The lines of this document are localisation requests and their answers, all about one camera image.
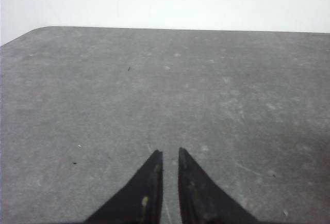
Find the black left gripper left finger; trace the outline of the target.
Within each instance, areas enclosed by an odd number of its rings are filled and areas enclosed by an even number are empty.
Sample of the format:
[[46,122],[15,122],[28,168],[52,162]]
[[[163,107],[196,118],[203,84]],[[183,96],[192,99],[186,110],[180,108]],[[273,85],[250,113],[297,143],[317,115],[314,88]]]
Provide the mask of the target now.
[[84,223],[160,223],[162,152],[155,150],[134,176]]

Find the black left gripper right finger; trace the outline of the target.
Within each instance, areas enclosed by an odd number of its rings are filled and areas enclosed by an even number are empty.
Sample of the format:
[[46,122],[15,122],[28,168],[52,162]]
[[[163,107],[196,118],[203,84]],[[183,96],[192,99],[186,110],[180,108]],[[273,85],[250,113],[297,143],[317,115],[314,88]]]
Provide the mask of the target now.
[[182,223],[258,222],[218,187],[184,148],[178,153],[178,195]]

